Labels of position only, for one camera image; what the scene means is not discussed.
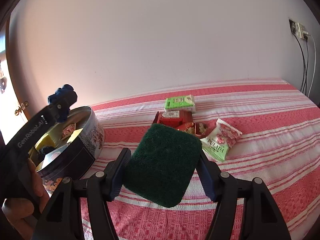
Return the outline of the person's left hand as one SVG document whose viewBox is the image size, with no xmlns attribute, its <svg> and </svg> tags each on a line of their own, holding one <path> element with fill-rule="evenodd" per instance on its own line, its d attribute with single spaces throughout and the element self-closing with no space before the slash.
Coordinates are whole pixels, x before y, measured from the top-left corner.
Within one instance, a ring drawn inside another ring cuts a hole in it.
<svg viewBox="0 0 320 240">
<path fill-rule="evenodd" d="M 48 203 L 49 195 L 42 185 L 42 179 L 36 172 L 36 166 L 28 159 L 28 167 L 34 193 L 39 197 L 39 210 L 42 212 Z M 30 226 L 24 219 L 33 214 L 34 206 L 31 201 L 25 198 L 6 199 L 2 211 L 9 223 L 18 231 L 23 239 L 31 239 L 34 227 Z"/>
</svg>

